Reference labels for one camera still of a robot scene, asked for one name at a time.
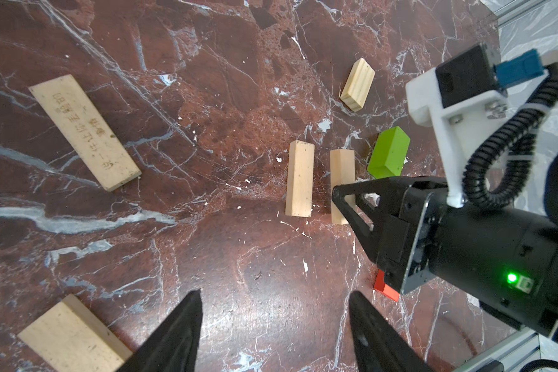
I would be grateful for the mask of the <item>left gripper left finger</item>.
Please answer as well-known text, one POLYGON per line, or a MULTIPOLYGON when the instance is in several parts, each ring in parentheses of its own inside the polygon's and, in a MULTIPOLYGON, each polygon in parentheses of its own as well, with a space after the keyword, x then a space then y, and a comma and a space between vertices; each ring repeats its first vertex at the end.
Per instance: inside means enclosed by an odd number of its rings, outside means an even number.
POLYGON ((119 370, 195 370, 202 320, 201 291, 190 291, 119 370))

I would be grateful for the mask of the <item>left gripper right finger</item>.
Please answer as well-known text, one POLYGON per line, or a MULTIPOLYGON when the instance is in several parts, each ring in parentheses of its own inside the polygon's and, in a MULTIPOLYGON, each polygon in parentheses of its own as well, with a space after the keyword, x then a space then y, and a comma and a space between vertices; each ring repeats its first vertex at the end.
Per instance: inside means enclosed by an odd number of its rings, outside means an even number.
POLYGON ((430 371, 360 292, 349 297, 350 327, 359 371, 430 371))

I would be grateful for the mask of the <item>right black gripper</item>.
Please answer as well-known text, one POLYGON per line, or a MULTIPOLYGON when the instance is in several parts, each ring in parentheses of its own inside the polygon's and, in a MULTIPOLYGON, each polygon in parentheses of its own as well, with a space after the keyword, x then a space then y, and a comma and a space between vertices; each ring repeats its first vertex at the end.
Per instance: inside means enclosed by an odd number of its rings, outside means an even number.
POLYGON ((558 339, 558 227, 520 209, 446 204, 438 178, 381 178, 333 188, 386 284, 400 294, 439 277, 510 326, 558 339))

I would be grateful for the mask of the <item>wood block slanted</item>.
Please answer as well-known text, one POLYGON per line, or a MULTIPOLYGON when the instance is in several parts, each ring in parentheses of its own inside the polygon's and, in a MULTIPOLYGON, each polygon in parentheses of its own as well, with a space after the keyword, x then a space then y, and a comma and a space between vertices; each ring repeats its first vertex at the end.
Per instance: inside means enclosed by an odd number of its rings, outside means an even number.
MULTIPOLYGON (((330 151, 330 186, 353 184, 355 179, 355 156, 353 150, 339 149, 330 151)), ((334 225, 346 225, 347 219, 334 202, 331 202, 331 219, 334 225)))

